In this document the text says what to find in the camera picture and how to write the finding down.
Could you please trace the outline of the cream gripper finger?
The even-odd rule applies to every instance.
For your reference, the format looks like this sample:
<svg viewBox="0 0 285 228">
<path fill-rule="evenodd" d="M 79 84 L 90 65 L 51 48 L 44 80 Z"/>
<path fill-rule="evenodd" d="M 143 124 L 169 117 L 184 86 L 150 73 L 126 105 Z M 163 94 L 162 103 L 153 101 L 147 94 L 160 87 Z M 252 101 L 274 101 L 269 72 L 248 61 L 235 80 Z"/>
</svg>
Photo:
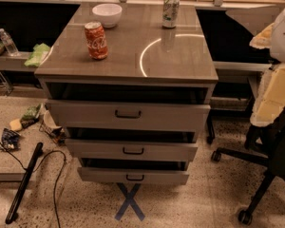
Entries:
<svg viewBox="0 0 285 228">
<path fill-rule="evenodd" d="M 250 41 L 249 46 L 257 49 L 270 48 L 272 44 L 271 38 L 273 25 L 274 24 L 267 26 L 262 32 L 254 36 L 253 39 Z"/>
<path fill-rule="evenodd" d="M 263 127 L 272 124 L 285 107 L 285 63 L 262 74 L 250 123 Z"/>
</svg>

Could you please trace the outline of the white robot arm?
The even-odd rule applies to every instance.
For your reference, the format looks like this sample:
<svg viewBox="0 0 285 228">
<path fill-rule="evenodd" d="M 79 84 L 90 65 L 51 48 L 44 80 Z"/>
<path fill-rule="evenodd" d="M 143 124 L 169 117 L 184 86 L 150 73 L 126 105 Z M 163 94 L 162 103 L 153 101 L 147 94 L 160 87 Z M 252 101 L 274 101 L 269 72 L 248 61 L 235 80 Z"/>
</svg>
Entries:
<svg viewBox="0 0 285 228">
<path fill-rule="evenodd" d="M 254 126 L 267 126 L 285 107 L 285 9 L 251 40 L 250 47 L 268 48 L 270 56 L 278 60 L 276 65 L 271 65 L 262 74 L 250 118 Z"/>
</svg>

